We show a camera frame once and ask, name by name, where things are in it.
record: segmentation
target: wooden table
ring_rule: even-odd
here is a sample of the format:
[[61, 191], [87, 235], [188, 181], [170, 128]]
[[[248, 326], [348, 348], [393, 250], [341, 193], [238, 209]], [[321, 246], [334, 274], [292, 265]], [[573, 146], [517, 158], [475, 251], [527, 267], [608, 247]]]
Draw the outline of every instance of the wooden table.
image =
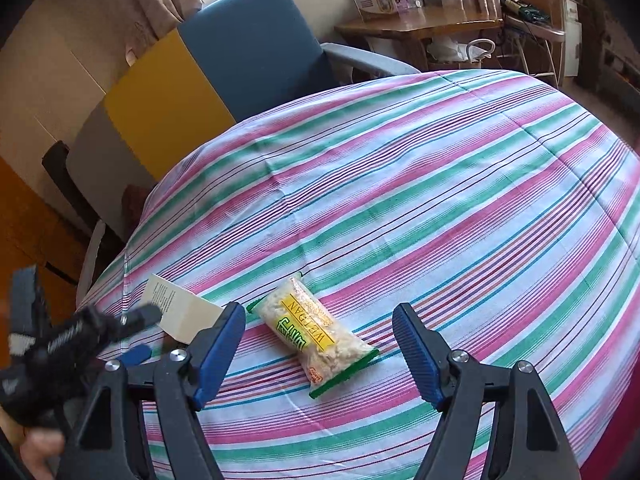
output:
[[398, 40], [404, 46], [407, 61], [416, 68], [429, 69], [423, 40], [434, 36], [448, 36], [457, 32], [484, 30], [502, 26], [500, 18], [481, 12], [465, 12], [443, 7], [421, 7], [389, 18], [364, 21], [359, 18], [335, 30], [351, 46], [369, 50], [366, 38]]

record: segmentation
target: bed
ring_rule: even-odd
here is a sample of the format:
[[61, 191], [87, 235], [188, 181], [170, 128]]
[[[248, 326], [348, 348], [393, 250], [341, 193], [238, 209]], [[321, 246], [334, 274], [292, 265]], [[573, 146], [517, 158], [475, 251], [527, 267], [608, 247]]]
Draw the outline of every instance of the bed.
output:
[[[431, 72], [302, 98], [237, 124], [176, 165], [84, 299], [135, 308], [158, 274], [218, 305], [263, 297], [300, 271], [381, 354], [319, 399], [254, 315], [199, 417], [227, 479], [410, 479], [438, 414], [394, 340], [408, 301], [452, 348], [532, 362], [584, 463], [638, 355], [637, 155], [521, 73]], [[110, 348], [144, 342], [157, 329]], [[479, 478], [485, 405], [469, 479]], [[170, 478], [154, 406], [156, 471]]]

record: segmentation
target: plastic food bag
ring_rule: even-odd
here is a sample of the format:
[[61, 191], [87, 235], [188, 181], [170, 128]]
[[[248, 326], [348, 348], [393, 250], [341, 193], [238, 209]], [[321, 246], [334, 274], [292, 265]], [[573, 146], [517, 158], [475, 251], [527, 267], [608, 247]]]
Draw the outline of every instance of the plastic food bag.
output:
[[298, 352], [315, 399], [364, 368], [380, 352], [335, 319], [295, 277], [247, 308]]

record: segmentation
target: gray chair armrest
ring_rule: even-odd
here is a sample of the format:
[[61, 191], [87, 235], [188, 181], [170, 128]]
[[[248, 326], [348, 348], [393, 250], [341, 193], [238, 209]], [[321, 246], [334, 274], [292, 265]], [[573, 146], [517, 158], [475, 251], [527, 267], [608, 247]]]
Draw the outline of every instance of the gray chair armrest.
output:
[[337, 43], [323, 43], [321, 47], [329, 61], [344, 63], [369, 74], [387, 77], [420, 73], [420, 70], [407, 63], [368, 50]]
[[86, 248], [84, 262], [80, 270], [80, 278], [78, 279], [78, 288], [76, 288], [76, 309], [80, 308], [80, 304], [94, 284], [95, 262], [98, 259], [98, 250], [100, 250], [100, 242], [104, 237], [107, 224], [102, 220], [98, 220], [95, 225], [94, 232], [89, 240], [89, 246]]

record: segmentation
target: beige wall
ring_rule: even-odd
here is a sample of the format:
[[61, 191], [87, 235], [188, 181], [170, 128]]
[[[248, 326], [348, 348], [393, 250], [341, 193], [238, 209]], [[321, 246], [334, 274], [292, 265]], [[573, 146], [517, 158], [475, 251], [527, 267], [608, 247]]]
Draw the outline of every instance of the beige wall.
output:
[[41, 159], [57, 140], [73, 143], [126, 69], [105, 22], [93, 0], [35, 0], [0, 50], [0, 156], [78, 226]]
[[[316, 37], [356, 18], [353, 0], [294, 0]], [[81, 226], [41, 165], [126, 71], [122, 36], [96, 0], [35, 0], [0, 50], [0, 156], [47, 203]]]

